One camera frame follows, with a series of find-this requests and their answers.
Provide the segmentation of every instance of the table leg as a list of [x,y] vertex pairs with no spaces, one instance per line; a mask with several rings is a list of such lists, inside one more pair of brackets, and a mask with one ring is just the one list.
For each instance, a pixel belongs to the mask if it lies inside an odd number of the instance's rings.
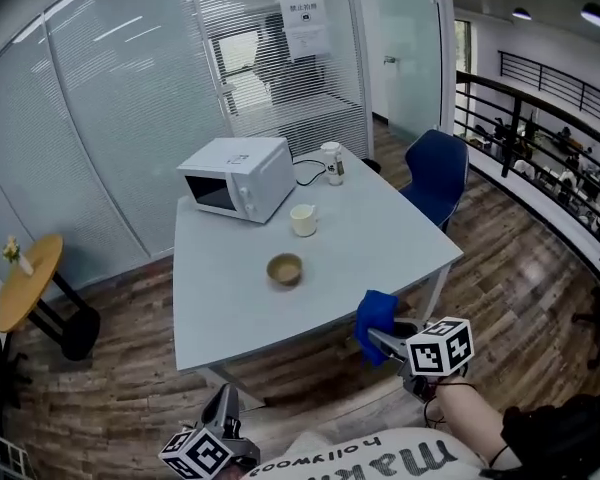
[[440,297],[442,287],[447,280],[447,274],[449,273],[450,268],[451,265],[447,265],[442,267],[437,272],[431,274],[426,286],[424,287],[424,293],[422,294],[422,299],[420,300],[416,318],[425,322],[429,320],[431,313],[433,313],[433,309],[438,302],[438,298]]
[[69,283],[67,283],[57,272],[53,274],[53,282],[56,283],[58,285],[58,288],[60,288],[64,292],[64,294],[69,298],[69,300],[73,302],[76,306],[78,306],[80,309],[91,310],[91,307],[87,305],[87,303],[83,301],[80,298],[80,296],[71,289]]
[[36,327],[38,327],[43,333],[49,336],[49,338],[51,338],[56,343],[62,344],[62,336],[60,336],[60,333],[58,333],[58,331],[56,331],[47,322],[40,318],[40,315],[32,311],[31,313],[29,313],[28,318],[33,322],[33,324]]
[[266,404],[264,401],[255,397],[251,393],[247,387],[236,379],[233,375],[225,371],[224,368],[220,366],[209,366],[207,368],[200,368],[197,372],[202,375],[208,382],[211,384],[215,384],[216,386],[222,386],[227,382],[233,384],[238,390],[238,395],[240,396],[240,401],[244,405],[245,411],[250,411],[251,409],[257,409],[258,407],[264,407]]
[[47,306],[47,304],[42,299],[38,301],[38,307],[43,311],[45,315],[51,318],[51,320],[53,320],[53,322],[58,327],[60,327],[60,329],[64,328],[64,320],[58,316],[58,313],[56,313],[53,309]]

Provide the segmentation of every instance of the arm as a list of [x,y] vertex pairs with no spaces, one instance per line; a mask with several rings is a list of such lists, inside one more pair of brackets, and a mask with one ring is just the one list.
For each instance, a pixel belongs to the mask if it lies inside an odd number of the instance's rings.
[[[462,377],[452,375],[443,384],[463,382]],[[507,446],[500,436],[502,415],[471,386],[440,385],[436,396],[452,434],[487,462]]]

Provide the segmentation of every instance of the glass door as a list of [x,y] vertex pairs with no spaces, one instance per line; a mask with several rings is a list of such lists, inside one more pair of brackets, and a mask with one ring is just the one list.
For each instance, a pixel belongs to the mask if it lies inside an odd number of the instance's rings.
[[392,134],[413,142],[440,125],[442,50],[437,0],[378,0]]

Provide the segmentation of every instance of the bowl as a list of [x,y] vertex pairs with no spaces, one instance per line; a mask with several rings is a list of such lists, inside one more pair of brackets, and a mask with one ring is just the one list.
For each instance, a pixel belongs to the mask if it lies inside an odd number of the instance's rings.
[[295,254],[278,254],[267,263],[267,275],[282,286],[295,286],[302,277],[302,260]]

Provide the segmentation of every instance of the microwave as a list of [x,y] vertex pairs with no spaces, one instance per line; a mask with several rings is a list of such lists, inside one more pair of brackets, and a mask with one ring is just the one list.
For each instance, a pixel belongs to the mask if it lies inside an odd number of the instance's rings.
[[296,186],[283,137],[214,139],[178,167],[198,210],[265,223]]

